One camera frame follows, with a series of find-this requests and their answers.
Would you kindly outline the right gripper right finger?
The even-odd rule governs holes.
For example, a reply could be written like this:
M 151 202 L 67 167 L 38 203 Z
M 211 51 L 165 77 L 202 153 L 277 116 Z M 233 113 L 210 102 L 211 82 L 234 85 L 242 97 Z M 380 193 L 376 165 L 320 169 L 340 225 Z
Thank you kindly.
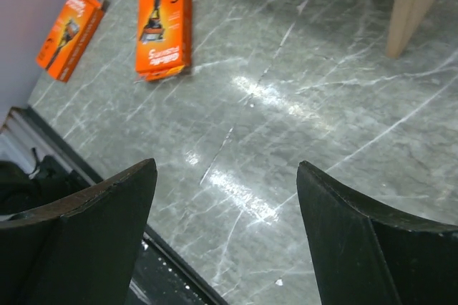
M 303 161 L 296 178 L 323 304 L 455 304 L 457 227 L 397 210 Z

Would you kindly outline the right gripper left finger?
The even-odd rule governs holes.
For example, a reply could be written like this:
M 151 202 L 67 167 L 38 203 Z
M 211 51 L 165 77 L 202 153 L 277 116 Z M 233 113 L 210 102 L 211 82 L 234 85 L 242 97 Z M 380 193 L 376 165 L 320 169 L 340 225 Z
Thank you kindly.
M 157 182 L 152 158 L 1 222 L 3 304 L 123 304 Z

